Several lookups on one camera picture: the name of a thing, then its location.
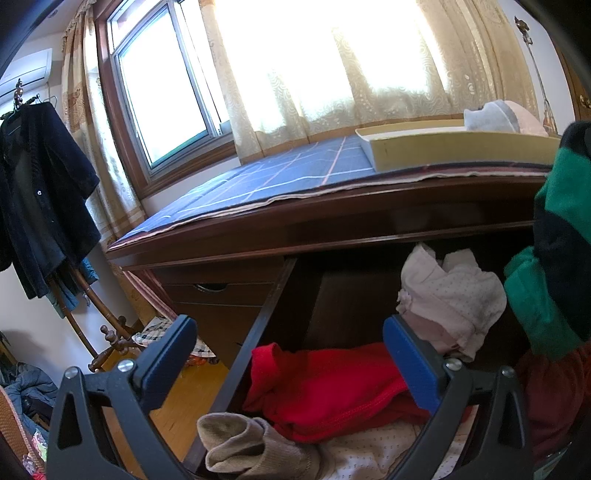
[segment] yellow tray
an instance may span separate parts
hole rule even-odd
[[[552,165],[559,138],[469,132],[463,120],[426,120],[355,130],[376,171],[437,163],[502,160]]]

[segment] air conditioner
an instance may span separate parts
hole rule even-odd
[[[18,79],[25,93],[45,85],[51,73],[51,54],[48,48],[13,60],[0,78],[0,105],[12,100]]]

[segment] wicker basket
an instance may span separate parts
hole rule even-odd
[[[22,460],[25,455],[30,453],[39,471],[45,472],[43,460],[31,446],[14,405],[2,387],[0,387],[0,433],[18,459]]]

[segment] hanger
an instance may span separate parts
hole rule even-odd
[[[41,103],[39,94],[35,95],[34,97],[29,98],[29,100],[27,100],[26,102],[23,103],[23,101],[22,101],[22,94],[23,93],[24,93],[24,91],[22,89],[22,80],[18,79],[17,85],[14,89],[14,108],[12,109],[12,112],[7,112],[7,113],[3,114],[2,116],[0,116],[0,120],[7,120],[7,122],[10,124],[20,117],[20,108],[23,105],[30,105],[31,103],[34,103],[35,101]],[[21,126],[19,125],[14,130],[9,132],[8,136],[12,135],[20,127]]]
[[[50,103],[50,104],[51,104],[51,106],[52,106],[53,108],[55,108],[55,107],[57,106],[57,96],[56,96],[56,95],[51,95],[50,97],[48,97],[48,98],[46,98],[46,99],[44,99],[44,100],[39,100],[39,103],[46,103],[46,102]]]

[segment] white cloth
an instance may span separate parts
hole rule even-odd
[[[519,133],[517,116],[503,100],[485,103],[476,111],[465,109],[464,126],[468,131]]]
[[[466,444],[476,408],[460,425],[450,449],[433,476],[439,480],[449,475]],[[384,427],[337,437],[321,443],[321,468],[319,480],[381,480],[393,471],[412,446],[420,426],[405,421],[395,421]]]
[[[469,249],[447,254],[440,265],[433,250],[418,244],[402,267],[401,281],[398,312],[440,324],[458,345],[453,355],[466,362],[474,360],[507,304],[499,277],[482,271]]]
[[[545,130],[544,125],[542,125],[536,117],[529,113],[520,104],[511,102],[510,100],[505,100],[505,103],[511,110],[513,110],[513,113],[517,117],[519,133],[525,135],[538,135],[539,137],[548,136],[548,132]]]

